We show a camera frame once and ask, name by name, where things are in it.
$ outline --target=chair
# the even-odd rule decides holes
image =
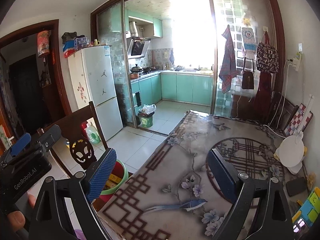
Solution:
[[[294,114],[297,112],[298,109],[299,109],[299,106],[295,106],[288,99],[284,98],[279,92],[275,92],[271,102],[271,106],[268,113],[268,119],[266,123],[268,124],[272,121],[270,124],[270,127],[276,129],[278,120],[280,118],[280,121],[279,121],[280,127],[278,128],[281,130],[284,130],[284,128],[286,128],[287,125],[290,123],[292,117],[294,116]]]
[[[61,134],[64,138],[69,140],[70,145],[70,154],[73,159],[81,165],[81,167],[86,170],[92,162],[97,161],[97,158],[94,156],[94,149],[91,143],[82,135],[82,129],[80,127],[81,123],[87,121],[88,119],[93,118],[98,133],[100,135],[101,141],[105,149],[108,148],[107,142],[103,136],[102,129],[97,117],[96,110],[94,108],[93,102],[89,102],[88,106],[85,106],[70,115],[52,123],[50,126],[45,128],[37,129],[38,134],[42,135],[45,133],[51,126],[57,124],[61,129]],[[72,176],[69,169],[63,164],[58,155],[53,149],[50,149],[52,156],[60,165],[60,167],[69,175]]]

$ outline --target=human hand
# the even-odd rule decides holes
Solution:
[[[36,203],[36,198],[33,195],[28,194],[28,200],[29,204],[32,208],[34,208]],[[24,227],[24,224],[26,223],[26,219],[24,218],[24,215],[20,211],[12,212],[8,215],[8,220],[11,224],[12,229],[16,232],[19,229],[22,229]]]

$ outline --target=table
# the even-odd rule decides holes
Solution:
[[[190,111],[98,215],[126,239],[209,239],[231,203],[208,167],[208,151],[217,148],[252,178],[274,175],[284,184],[295,176],[273,158],[281,141],[259,125]],[[188,208],[191,201],[197,208]],[[242,238],[257,203],[252,202]]]

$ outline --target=wooden door frame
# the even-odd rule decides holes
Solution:
[[[97,16],[110,6],[118,3],[121,0],[109,0],[95,9],[90,16],[91,23],[91,40],[98,38]],[[271,10],[273,13],[275,27],[276,27],[276,47],[279,54],[280,72],[276,75],[274,90],[281,92],[283,85],[284,64],[285,64],[285,42],[284,42],[284,28],[282,23],[281,12],[277,0],[270,0]]]
[[[66,88],[64,85],[63,76],[62,76],[60,51],[59,51],[59,20],[58,19],[32,24],[3,36],[2,38],[0,38],[0,49],[2,49],[3,47],[9,45],[14,41],[20,40],[26,36],[30,36],[44,30],[51,31],[50,37],[52,38],[52,43],[51,43],[52,47],[50,48],[50,52],[56,62],[56,64],[53,65],[54,76],[55,76],[56,85],[58,88],[58,93],[59,93],[63,110],[65,112],[65,115],[69,115],[72,113],[72,111],[71,111],[70,103],[68,100],[68,96],[67,96]],[[8,137],[15,136],[7,111],[5,109],[4,99],[1,93],[0,93],[0,112],[4,119],[3,127],[4,127],[4,131],[7,133],[7,136]]]

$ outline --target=refrigerator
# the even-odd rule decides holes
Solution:
[[[106,140],[119,132],[121,121],[111,67],[110,47],[81,49],[68,57],[73,90],[79,109],[92,101]]]

